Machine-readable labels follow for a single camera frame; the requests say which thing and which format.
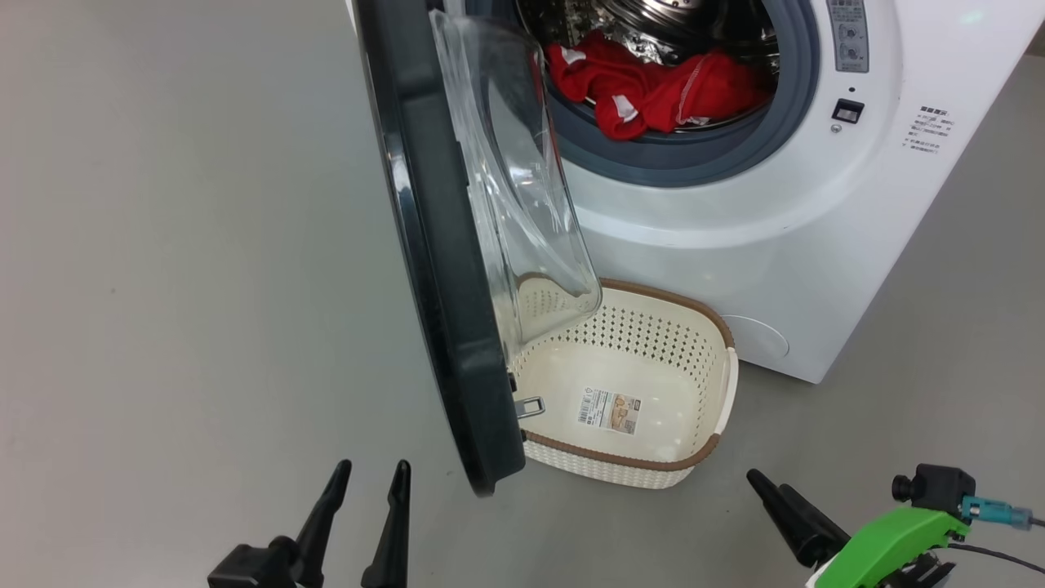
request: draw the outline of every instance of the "white plastic basket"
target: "white plastic basket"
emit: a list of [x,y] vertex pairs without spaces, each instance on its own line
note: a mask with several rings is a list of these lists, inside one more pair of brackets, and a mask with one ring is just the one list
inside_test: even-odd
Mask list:
[[[532,281],[520,296],[536,297],[537,310],[557,308],[543,280]],[[524,449],[582,476],[672,487],[711,454],[729,420],[733,336],[700,303],[622,281],[602,285],[599,312],[529,346],[512,364],[516,402],[543,405],[519,422]]]

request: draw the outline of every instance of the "red cloth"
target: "red cloth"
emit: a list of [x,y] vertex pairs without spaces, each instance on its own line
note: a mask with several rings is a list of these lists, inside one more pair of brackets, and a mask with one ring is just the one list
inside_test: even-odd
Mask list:
[[550,45],[548,58],[559,91],[577,102],[595,99],[599,128],[618,140],[732,116],[768,97],[758,76],[724,53],[695,55],[677,67],[647,64],[597,30],[573,49]]

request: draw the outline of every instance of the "white washing machine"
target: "white washing machine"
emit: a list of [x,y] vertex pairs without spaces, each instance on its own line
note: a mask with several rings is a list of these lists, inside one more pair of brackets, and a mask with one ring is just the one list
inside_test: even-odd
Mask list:
[[[644,1],[651,9],[668,3]],[[560,100],[552,110],[598,273],[711,305],[742,359],[815,383],[1042,22],[1045,2],[763,4],[779,40],[780,84],[756,116],[614,143],[583,108]],[[454,6],[511,20],[516,2]],[[857,119],[846,104],[860,110]]]

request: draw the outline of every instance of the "washing machine door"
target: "washing machine door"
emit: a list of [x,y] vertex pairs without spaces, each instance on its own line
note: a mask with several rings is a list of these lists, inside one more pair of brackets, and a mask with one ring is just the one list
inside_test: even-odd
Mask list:
[[519,31],[356,0],[355,16],[428,355],[477,494],[522,468],[511,364],[601,290],[566,191],[539,47]]

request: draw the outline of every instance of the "cable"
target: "cable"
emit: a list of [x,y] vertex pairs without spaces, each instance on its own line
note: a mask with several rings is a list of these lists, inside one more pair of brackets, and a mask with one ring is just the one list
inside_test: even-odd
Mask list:
[[1045,573],[1045,567],[1036,566],[1030,562],[1025,562],[1019,558],[1014,558],[1008,554],[1002,554],[1001,551],[992,551],[991,549],[977,547],[975,545],[966,545],[965,543],[949,543],[945,545],[945,547],[949,547],[951,549],[958,549],[961,551],[972,551],[974,554],[982,554],[984,556],[991,556],[992,558],[998,558],[999,560],[1005,560],[1006,562],[1020,564],[1021,566],[1028,567],[1039,573]]

